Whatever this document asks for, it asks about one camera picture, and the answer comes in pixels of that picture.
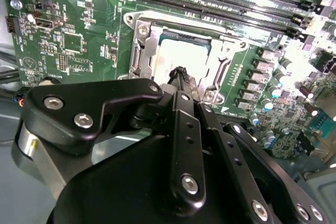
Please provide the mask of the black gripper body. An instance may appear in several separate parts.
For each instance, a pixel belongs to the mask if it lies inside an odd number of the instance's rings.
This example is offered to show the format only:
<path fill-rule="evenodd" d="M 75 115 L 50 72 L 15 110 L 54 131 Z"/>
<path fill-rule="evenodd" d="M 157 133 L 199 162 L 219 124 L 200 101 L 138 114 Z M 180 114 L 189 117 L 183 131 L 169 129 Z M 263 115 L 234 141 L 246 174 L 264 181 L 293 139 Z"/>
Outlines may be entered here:
<path fill-rule="evenodd" d="M 49 223 L 253 223 L 198 136 L 150 136 L 76 175 Z"/>

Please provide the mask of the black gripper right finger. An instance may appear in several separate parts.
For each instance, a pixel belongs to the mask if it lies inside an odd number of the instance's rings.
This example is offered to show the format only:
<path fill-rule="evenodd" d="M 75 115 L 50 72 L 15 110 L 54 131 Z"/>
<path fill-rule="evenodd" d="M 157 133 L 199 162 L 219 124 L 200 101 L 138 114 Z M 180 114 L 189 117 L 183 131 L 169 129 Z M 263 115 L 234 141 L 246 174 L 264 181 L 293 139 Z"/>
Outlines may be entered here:
<path fill-rule="evenodd" d="M 329 223 L 321 207 L 271 158 L 243 127 L 221 125 L 210 106 L 197 112 L 216 163 L 233 184 L 238 223 Z"/>

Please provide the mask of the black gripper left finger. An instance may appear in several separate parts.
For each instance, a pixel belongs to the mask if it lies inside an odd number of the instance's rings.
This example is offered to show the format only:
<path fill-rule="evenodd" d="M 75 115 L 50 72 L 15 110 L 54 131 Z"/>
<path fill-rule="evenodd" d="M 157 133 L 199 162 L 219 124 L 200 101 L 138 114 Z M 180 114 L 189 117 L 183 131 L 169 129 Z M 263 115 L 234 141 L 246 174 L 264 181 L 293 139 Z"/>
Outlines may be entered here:
<path fill-rule="evenodd" d="M 150 79 L 52 84 L 30 89 L 24 99 L 16 144 L 57 200 L 76 175 L 146 137 L 201 140 L 182 68 L 163 85 Z"/>

